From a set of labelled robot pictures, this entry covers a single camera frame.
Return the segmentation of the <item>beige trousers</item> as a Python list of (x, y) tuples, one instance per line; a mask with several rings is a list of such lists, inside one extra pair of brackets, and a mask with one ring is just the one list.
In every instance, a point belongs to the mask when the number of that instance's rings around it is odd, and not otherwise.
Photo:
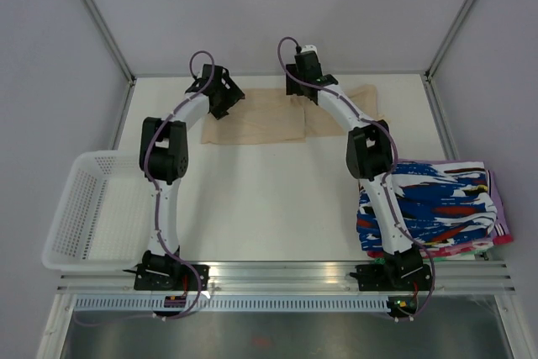
[(347, 133), (332, 116), (305, 97), (288, 96), (280, 88), (244, 90), (245, 99), (222, 119), (209, 115), (201, 142), (211, 145), (303, 143), (309, 137)]

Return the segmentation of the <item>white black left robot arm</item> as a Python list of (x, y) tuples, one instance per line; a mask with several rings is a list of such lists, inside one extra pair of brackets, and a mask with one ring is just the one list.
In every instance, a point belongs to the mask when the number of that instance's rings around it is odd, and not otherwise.
[(205, 64), (182, 101), (164, 119), (148, 117), (142, 124), (140, 169), (153, 185), (154, 209), (148, 252), (179, 255), (177, 200), (188, 164), (187, 132), (206, 115), (222, 119), (245, 94), (223, 66)]

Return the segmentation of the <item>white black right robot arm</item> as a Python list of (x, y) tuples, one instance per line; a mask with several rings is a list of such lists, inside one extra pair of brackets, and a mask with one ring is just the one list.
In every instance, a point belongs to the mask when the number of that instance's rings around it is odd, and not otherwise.
[(394, 191), (392, 173), (398, 153), (388, 125), (360, 110), (333, 76), (322, 73), (315, 46), (298, 45), (294, 63), (282, 67), (287, 94), (307, 98), (347, 132), (345, 163), (366, 191), (380, 229), (384, 281), (392, 288), (403, 288), (422, 269), (423, 258)]

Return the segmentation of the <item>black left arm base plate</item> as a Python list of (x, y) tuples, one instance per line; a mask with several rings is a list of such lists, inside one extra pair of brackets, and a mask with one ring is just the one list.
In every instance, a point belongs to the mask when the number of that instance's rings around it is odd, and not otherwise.
[(157, 271), (138, 266), (134, 276), (134, 290), (151, 292), (196, 292), (198, 281), (192, 270), (180, 266), (179, 270)]

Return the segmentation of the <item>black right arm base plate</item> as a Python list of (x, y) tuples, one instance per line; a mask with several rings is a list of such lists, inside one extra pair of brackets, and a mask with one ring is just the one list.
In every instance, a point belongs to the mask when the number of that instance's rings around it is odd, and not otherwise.
[(416, 288), (429, 291), (433, 281), (428, 265), (404, 278), (390, 277), (381, 264), (357, 265), (349, 275), (361, 292), (414, 292)]

